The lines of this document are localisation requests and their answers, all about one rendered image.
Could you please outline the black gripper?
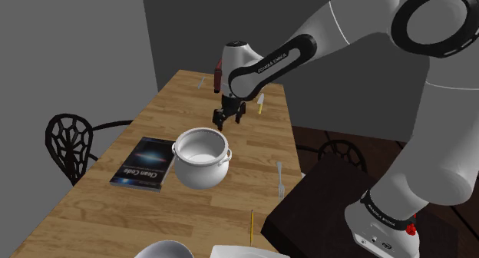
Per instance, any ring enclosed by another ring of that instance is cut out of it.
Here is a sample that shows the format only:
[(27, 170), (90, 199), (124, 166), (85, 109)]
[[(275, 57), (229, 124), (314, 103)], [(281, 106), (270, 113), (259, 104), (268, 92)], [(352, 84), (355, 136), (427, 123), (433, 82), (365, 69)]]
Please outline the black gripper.
[(235, 122), (240, 123), (242, 116), (246, 113), (246, 102), (239, 98), (231, 98), (223, 95), (221, 98), (221, 109), (213, 111), (212, 122), (216, 125), (219, 131), (223, 130), (223, 123), (226, 117), (235, 116)]

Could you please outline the wooden table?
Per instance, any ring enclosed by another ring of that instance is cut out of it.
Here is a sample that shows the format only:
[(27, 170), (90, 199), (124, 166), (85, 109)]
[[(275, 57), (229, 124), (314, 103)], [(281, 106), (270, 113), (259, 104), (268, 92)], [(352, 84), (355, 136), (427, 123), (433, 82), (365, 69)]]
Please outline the wooden table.
[(134, 258), (160, 240), (176, 240), (194, 258), (210, 258), (215, 245), (249, 245), (251, 209), (253, 246), (270, 250), (260, 231), (279, 202), (276, 162), (282, 163), (287, 189), (302, 176), (284, 89), (271, 84), (264, 93), (261, 114), (250, 103), (239, 124), (224, 124), (233, 156), (217, 186), (192, 190), (175, 174), (160, 192), (110, 185), (142, 137), (173, 141), (191, 128), (212, 126), (212, 112), (220, 106), (213, 76), (178, 71), (11, 258)]

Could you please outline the white round pot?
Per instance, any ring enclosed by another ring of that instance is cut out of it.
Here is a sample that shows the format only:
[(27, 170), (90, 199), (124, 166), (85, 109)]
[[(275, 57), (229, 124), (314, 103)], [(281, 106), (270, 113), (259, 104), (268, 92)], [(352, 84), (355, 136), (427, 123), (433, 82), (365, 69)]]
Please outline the white round pot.
[(215, 187), (226, 176), (233, 156), (226, 137), (208, 127), (183, 132), (173, 143), (174, 171), (191, 189)]

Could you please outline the silver fork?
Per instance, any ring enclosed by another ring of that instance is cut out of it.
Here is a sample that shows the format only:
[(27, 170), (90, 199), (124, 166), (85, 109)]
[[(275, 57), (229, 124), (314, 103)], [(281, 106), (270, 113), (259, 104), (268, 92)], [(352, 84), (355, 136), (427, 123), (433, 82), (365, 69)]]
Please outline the silver fork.
[(278, 173), (278, 198), (279, 202), (281, 202), (284, 199), (285, 196), (285, 186), (282, 183), (282, 163), (280, 161), (276, 162), (276, 167), (277, 167), (277, 173)]

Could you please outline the dark blue book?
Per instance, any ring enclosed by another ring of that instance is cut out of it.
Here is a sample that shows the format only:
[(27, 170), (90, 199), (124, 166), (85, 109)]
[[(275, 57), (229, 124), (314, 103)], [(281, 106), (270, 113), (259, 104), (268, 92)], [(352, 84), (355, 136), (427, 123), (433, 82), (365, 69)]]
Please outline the dark blue book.
[(160, 192), (173, 166), (173, 144), (173, 141), (142, 137), (110, 179), (110, 185)]

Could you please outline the black lattice back chair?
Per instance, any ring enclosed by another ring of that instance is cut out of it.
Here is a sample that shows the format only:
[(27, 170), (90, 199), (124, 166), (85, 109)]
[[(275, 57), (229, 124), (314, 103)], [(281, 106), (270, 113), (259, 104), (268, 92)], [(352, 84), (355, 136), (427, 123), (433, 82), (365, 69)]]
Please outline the black lattice back chair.
[(354, 167), (359, 168), (364, 173), (368, 173), (367, 162), (359, 148), (350, 141), (335, 139), (326, 141), (319, 148), (305, 145), (296, 145), (300, 151), (308, 151), (317, 155), (317, 160), (321, 160), (326, 154), (334, 154)]
[(127, 126), (132, 122), (113, 121), (93, 127), (85, 118), (76, 114), (56, 114), (45, 129), (45, 146), (52, 160), (74, 187), (85, 175), (88, 161), (98, 160), (91, 153), (94, 132)]

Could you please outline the dark robot stand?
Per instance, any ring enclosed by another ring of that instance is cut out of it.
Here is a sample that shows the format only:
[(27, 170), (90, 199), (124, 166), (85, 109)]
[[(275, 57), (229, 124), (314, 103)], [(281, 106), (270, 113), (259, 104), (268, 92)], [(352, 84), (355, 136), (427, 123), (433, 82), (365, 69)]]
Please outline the dark robot stand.
[(267, 216), (261, 234), (291, 258), (378, 258), (353, 240), (344, 210), (384, 172), (326, 154)]

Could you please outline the white plate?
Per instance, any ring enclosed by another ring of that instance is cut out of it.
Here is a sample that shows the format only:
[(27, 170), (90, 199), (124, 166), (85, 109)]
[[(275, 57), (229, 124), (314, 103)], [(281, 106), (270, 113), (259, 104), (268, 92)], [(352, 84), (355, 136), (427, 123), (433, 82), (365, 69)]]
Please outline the white plate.
[(251, 246), (215, 245), (210, 258), (290, 258), (287, 255)]

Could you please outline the white bowl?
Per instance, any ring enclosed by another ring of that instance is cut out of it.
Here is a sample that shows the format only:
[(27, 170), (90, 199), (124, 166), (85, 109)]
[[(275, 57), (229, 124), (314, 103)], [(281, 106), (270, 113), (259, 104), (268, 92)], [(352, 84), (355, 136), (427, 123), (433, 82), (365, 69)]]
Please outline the white bowl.
[(194, 258), (194, 255), (180, 242), (161, 240), (145, 247), (134, 258)]

